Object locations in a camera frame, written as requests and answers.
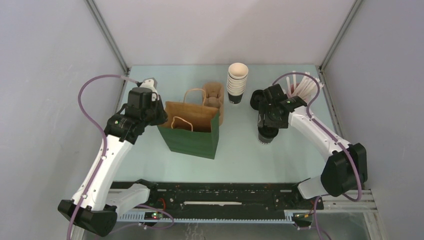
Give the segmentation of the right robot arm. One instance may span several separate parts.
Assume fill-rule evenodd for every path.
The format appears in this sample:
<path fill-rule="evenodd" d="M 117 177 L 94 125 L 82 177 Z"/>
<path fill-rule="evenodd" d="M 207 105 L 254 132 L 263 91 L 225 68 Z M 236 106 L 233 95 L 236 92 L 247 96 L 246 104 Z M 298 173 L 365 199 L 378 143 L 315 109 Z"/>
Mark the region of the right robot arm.
<path fill-rule="evenodd" d="M 299 96 L 289 97 L 279 84 L 252 93 L 250 106 L 258 111 L 258 139 L 270 143 L 280 129 L 293 127 L 319 151 L 326 163 L 321 175 L 297 184 L 291 204 L 304 209 L 311 198 L 338 197 L 359 189 L 368 180 L 367 152 L 361 143 L 352 144 L 337 136 L 310 111 Z"/>

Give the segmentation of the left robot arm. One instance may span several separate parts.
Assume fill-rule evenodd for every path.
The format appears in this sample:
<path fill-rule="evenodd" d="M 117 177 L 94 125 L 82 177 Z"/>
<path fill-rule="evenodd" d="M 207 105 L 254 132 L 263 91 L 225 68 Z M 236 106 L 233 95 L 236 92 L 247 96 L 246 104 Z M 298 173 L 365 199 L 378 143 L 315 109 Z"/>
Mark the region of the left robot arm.
<path fill-rule="evenodd" d="M 60 201 L 57 210 L 71 225 L 105 237 L 111 233 L 121 204 L 107 201 L 119 166 L 147 126 L 164 124 L 168 115 L 153 86 L 130 90 L 127 103 L 112 115 L 101 130 L 102 143 L 89 173 L 71 199 Z"/>

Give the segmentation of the green paper bag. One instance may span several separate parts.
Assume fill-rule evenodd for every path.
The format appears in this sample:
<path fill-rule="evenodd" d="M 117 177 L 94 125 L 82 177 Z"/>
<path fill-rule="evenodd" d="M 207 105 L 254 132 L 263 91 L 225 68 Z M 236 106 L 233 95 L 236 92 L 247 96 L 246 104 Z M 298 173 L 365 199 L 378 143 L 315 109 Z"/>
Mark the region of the green paper bag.
<path fill-rule="evenodd" d="M 219 143 L 220 111 L 206 106 L 206 91 L 202 104 L 166 101 L 166 123 L 157 128 L 169 150 L 201 158 L 214 159 Z"/>

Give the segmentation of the black paper coffee cup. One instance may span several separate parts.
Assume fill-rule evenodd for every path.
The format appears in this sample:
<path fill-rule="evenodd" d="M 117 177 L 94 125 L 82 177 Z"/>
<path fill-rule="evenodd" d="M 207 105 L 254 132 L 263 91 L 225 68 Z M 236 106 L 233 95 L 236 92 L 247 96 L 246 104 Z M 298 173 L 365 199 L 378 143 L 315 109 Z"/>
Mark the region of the black paper coffee cup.
<path fill-rule="evenodd" d="M 274 127 L 259 127 L 258 128 L 258 140 L 261 144 L 269 144 L 278 135 L 279 129 Z"/>

